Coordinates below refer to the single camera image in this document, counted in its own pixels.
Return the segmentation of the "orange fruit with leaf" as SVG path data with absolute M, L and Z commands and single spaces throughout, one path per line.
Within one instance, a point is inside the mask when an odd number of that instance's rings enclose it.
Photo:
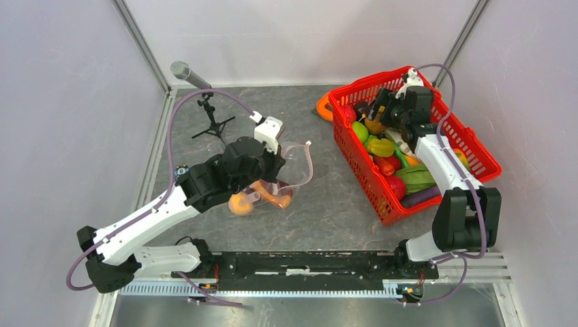
M 254 211 L 254 201 L 252 194 L 239 192 L 230 197 L 228 208 L 235 215 L 248 215 Z

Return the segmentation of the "clear zip top bag pink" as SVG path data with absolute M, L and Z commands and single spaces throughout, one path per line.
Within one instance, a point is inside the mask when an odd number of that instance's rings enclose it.
M 278 181 L 284 181 L 292 185 L 292 189 L 290 191 L 285 191 L 281 194 L 290 195 L 293 202 L 294 197 L 299 189 L 310 182 L 314 175 L 314 166 L 311 158 L 311 141 L 308 140 L 303 144 L 298 144 L 295 142 L 283 142 L 281 155 L 286 160 L 286 163 L 285 166 L 279 171 L 277 181 L 275 183 L 277 183 L 277 187 Z M 240 191 L 247 194 L 252 194 L 255 199 L 254 211 L 250 214 L 283 210 L 282 208 L 278 208 L 268 202 L 265 202 L 264 200 L 261 200 L 258 193 L 250 186 Z

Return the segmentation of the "papaya slice orange brown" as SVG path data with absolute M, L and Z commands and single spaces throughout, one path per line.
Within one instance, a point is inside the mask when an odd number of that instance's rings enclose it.
M 269 183 L 265 181 L 256 181 L 250 186 L 258 193 L 261 200 L 268 202 L 278 208 L 285 209 L 292 202 L 290 195 L 281 194 L 277 183 Z

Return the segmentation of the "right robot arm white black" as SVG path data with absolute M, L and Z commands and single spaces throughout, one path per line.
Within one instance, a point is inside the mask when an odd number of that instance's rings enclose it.
M 479 259 L 496 243 L 502 196 L 485 187 L 460 162 L 441 123 L 431 121 L 434 92 L 424 86 L 404 85 L 398 92 L 382 88 L 369 117 L 394 127 L 411 151 L 425 164 L 442 196 L 431 231 L 401 244 L 393 260 L 395 272 L 413 277 L 421 262 L 449 258 Z

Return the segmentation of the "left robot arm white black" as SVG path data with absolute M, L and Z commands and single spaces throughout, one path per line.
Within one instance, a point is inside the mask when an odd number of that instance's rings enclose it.
M 256 181 L 276 182 L 285 162 L 277 141 L 241 137 L 223 153 L 172 176 L 164 193 L 122 220 L 105 228 L 86 225 L 79 229 L 76 237 L 83 253 L 73 266 L 85 261 L 91 281 L 87 287 L 101 294 L 119 290 L 138 273 L 157 266 L 207 277 L 213 272 L 214 259 L 194 245 L 190 247 L 194 254 L 184 258 L 159 260 L 150 251 L 141 257 L 137 253 L 162 232 L 227 202 Z

